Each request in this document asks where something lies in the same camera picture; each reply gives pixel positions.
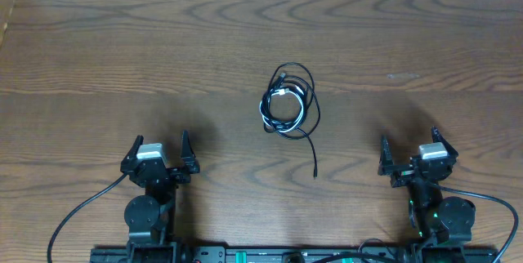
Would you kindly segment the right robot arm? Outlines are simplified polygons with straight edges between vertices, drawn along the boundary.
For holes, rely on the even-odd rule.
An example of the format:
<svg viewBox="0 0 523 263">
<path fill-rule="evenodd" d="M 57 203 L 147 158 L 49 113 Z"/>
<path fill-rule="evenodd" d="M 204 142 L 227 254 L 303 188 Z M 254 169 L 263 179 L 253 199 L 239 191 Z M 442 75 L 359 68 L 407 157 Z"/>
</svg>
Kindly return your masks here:
<svg viewBox="0 0 523 263">
<path fill-rule="evenodd" d="M 467 199 L 442 195 L 438 183 L 453 172 L 458 152 L 436 127 L 431 138 L 409 163 L 398 165 L 383 136 L 378 175 L 389 176 L 393 188 L 406 187 L 409 193 L 409 220 L 421 241 L 405 248 L 406 262 L 466 262 L 463 245 L 472 240 L 476 207 Z"/>
</svg>

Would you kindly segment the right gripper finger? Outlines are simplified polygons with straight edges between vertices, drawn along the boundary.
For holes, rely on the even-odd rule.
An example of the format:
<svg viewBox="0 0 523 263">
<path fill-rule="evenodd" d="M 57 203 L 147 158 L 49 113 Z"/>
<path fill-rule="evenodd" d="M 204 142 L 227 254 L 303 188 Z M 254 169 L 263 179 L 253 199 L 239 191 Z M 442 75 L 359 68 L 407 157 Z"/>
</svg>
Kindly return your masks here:
<svg viewBox="0 0 523 263">
<path fill-rule="evenodd" d="M 389 167 L 393 165 L 393 158 L 391 156 L 390 146 L 385 136 L 381 138 L 381 154 L 380 154 L 380 167 Z"/>
<path fill-rule="evenodd" d="M 433 126 L 431 127 L 431 138 L 434 143 L 441 143 L 451 158 L 457 158 L 457 150 L 441 135 L 440 130 Z"/>
</svg>

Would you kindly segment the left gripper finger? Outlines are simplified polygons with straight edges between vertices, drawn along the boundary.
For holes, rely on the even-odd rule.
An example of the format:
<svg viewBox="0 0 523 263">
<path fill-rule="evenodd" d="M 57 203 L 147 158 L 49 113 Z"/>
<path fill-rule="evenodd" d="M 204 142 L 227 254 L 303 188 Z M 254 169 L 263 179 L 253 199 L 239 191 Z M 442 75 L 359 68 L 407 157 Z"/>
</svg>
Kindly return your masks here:
<svg viewBox="0 0 523 263">
<path fill-rule="evenodd" d="M 133 162 L 136 159 L 136 155 L 138 152 L 138 149 L 143 144 L 144 137 L 141 135 L 138 135 L 136 139 L 134 140 L 131 148 L 127 152 L 126 156 L 122 160 L 122 165 L 127 165 L 131 162 Z"/>
<path fill-rule="evenodd" d="M 190 145 L 189 132 L 184 130 L 181 138 L 181 160 L 185 164 L 193 164 L 195 162 L 195 155 Z"/>
</svg>

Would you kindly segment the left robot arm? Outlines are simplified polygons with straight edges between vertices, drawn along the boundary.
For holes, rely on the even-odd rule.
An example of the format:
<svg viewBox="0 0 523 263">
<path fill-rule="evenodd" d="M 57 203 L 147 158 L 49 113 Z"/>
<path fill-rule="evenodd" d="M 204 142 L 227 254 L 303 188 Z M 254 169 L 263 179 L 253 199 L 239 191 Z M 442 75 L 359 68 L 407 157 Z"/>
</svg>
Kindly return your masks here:
<svg viewBox="0 0 523 263">
<path fill-rule="evenodd" d="M 146 144 L 137 136 L 120 164 L 120 171 L 145 190 L 126 206 L 124 220 L 129 228 L 128 262 L 186 263 L 194 260 L 194 252 L 173 232 L 176 191 L 179 185 L 191 182 L 200 173 L 200 165 L 190 145 L 189 133 L 181 135 L 179 167 L 169 167 L 163 145 Z"/>
</svg>

